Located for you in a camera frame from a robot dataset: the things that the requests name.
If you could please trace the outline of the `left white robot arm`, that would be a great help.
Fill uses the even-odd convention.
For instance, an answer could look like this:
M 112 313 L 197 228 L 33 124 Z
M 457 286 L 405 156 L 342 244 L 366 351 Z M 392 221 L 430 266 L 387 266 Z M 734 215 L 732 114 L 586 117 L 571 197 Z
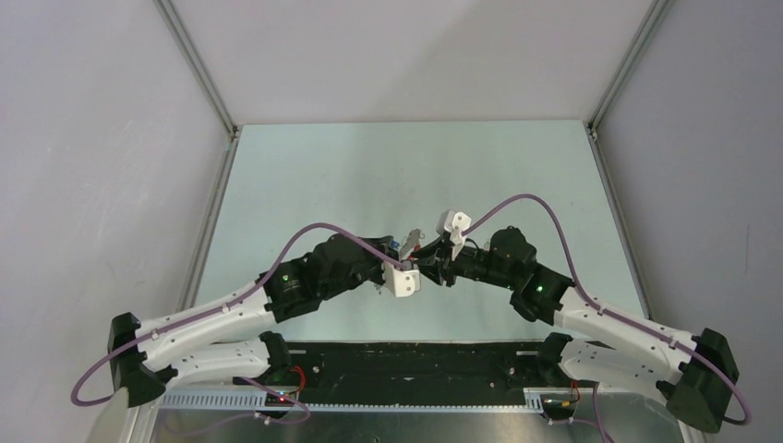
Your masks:
M 391 237 L 354 242 L 337 233 L 206 305 L 148 320 L 119 315 L 108 344 L 114 389 L 126 389 L 129 406 L 136 407 L 187 384 L 239 377 L 281 384 L 291 375 L 292 360 L 271 327 L 367 281 L 396 297 L 420 288 L 418 270 L 400 260 Z

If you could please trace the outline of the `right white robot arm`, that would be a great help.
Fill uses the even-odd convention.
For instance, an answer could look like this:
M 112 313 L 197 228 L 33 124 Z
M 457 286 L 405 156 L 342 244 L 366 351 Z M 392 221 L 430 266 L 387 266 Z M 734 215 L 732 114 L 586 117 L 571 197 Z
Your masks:
M 729 423 L 739 369 L 720 332 L 670 328 L 583 296 L 573 279 L 538 263 L 535 247 L 512 226 L 495 232 L 487 249 L 472 240 L 457 248 L 444 233 L 411 259 L 439 285 L 465 278 L 506 288 L 522 318 L 559 327 L 536 360 L 544 383 L 558 386 L 569 378 L 632 391 L 709 434 Z

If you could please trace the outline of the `red keyring with rings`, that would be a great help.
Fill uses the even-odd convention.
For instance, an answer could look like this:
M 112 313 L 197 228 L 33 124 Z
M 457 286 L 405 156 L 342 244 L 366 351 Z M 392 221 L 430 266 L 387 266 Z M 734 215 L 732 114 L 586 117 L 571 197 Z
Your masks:
M 421 247 L 424 239 L 423 231 L 419 228 L 414 228 L 402 240 L 392 240 L 391 247 L 397 252 L 398 259 L 403 261 Z

